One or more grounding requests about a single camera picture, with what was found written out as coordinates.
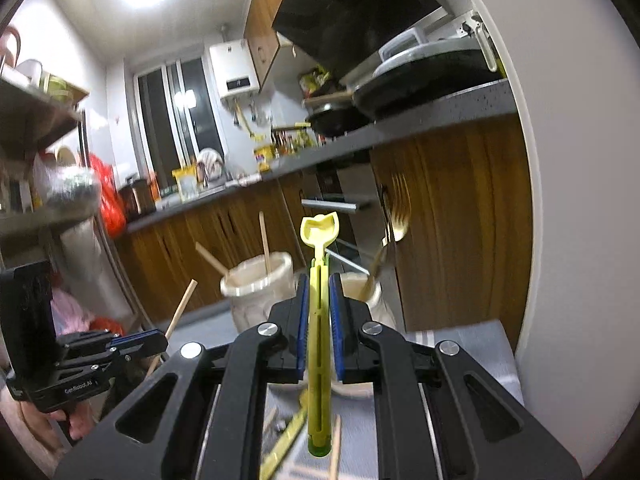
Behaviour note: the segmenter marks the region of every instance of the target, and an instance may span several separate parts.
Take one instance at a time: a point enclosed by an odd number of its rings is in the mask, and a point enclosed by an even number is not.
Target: chopstick
[[[216,269],[220,274],[226,276],[226,280],[229,285],[234,285],[234,280],[231,279],[229,275],[229,269],[227,269],[220,261],[209,251],[207,251],[199,242],[196,242],[196,251],[200,253],[209,265],[211,265],[214,269]]]
[[[264,225],[264,213],[262,211],[260,211],[258,218],[260,220],[260,234],[262,235],[262,247],[264,248],[264,267],[267,270],[267,274],[271,274],[269,242],[267,241],[267,228]]]
[[[267,432],[267,430],[269,429],[269,426],[271,424],[273,424],[273,419],[276,418],[276,415],[278,414],[278,409],[277,408],[273,408],[270,412],[269,415],[267,415],[264,418],[264,422],[262,424],[262,436],[264,437],[264,434]]]
[[[191,280],[191,283],[189,283],[187,290],[184,291],[182,299],[178,304],[178,308],[175,309],[174,318],[171,320],[171,323],[169,323],[169,328],[167,328],[166,332],[164,333],[165,338],[169,339],[171,337],[171,334],[174,333],[175,327],[178,325],[178,321],[180,321],[180,316],[184,312],[184,309],[187,307],[187,303],[189,303],[193,291],[196,289],[196,285],[198,285],[198,282],[196,280]],[[151,361],[151,366],[149,367],[149,370],[146,371],[145,379],[147,379],[153,373],[159,362],[160,356],[157,355],[156,357],[154,357],[154,360]]]
[[[329,480],[338,480],[340,469],[340,444],[342,441],[342,417],[335,416],[334,435],[331,437],[331,463],[329,464]]]

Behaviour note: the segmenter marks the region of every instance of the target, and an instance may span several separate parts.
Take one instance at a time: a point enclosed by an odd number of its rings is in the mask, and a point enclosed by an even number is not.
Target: white wall
[[[640,50],[609,0],[472,1],[529,154],[525,402],[588,474],[640,400]]]
[[[114,62],[107,68],[107,114],[113,145],[113,173],[118,188],[124,185],[128,176],[140,173],[129,127],[125,78],[124,60]]]
[[[22,51],[18,62],[39,60],[44,70],[60,76],[89,91],[81,107],[94,110],[94,126],[98,116],[107,116],[107,93],[104,65],[95,57],[54,0],[25,0],[12,23],[20,31]],[[78,148],[74,130],[56,143]],[[109,131],[92,128],[89,146],[102,160],[113,164],[113,148]]]
[[[256,135],[265,136],[262,142],[255,142],[242,127],[242,123],[238,126],[234,124],[233,113],[220,102],[209,55],[209,47],[219,42],[212,41],[206,44],[205,74],[226,160],[232,168],[247,174],[255,173],[258,171],[258,166],[254,157],[254,148],[271,142],[271,124],[276,126],[294,124],[304,121],[308,116],[306,109],[302,106],[303,95],[298,85],[298,74],[309,70],[315,63],[304,53],[298,54],[299,59],[294,60],[291,57],[290,48],[282,47],[273,62],[267,82],[263,85],[260,94],[254,98],[257,109],[255,123],[251,120],[248,101],[239,100],[251,130]],[[283,64],[289,67],[288,70],[282,69]]]

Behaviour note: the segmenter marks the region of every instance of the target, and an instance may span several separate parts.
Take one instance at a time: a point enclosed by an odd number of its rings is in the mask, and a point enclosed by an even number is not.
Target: cabinet handle
[[[227,210],[226,216],[227,218],[229,218],[229,223],[231,224],[231,230],[234,232],[235,236],[238,236],[238,232],[236,231],[236,226],[234,225],[234,221],[231,218],[231,211]]]
[[[169,252],[169,247],[166,244],[166,240],[164,239],[163,236],[161,236],[161,238],[162,238],[162,244],[164,245],[164,250],[166,252],[166,257],[169,258],[169,261],[171,261],[171,259],[172,259],[171,258],[171,253]]]
[[[220,214],[220,212],[217,212],[216,215],[218,216],[218,223],[220,224],[220,229],[222,229],[222,232],[225,234],[225,238],[229,238],[229,234],[226,232],[225,229],[225,223],[222,221],[222,215]]]

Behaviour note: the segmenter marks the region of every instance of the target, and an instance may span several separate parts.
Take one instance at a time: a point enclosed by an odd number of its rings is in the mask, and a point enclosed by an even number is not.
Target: blue gripper pad
[[[300,277],[298,286],[304,287],[302,294],[302,306],[300,307],[300,327],[298,329],[298,359],[296,367],[298,368],[298,378],[303,379],[305,375],[306,365],[306,336],[309,324],[309,277],[303,275]]]
[[[340,274],[332,274],[329,278],[329,312],[331,314],[331,332],[334,340],[334,364],[335,374],[338,380],[344,378],[344,334],[340,313],[338,312],[338,295],[342,295],[342,283]]]

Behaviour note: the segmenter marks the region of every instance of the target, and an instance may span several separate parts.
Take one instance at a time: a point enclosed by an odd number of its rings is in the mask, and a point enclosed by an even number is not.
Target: white water heater
[[[221,101],[260,91],[247,40],[227,41],[209,48]]]

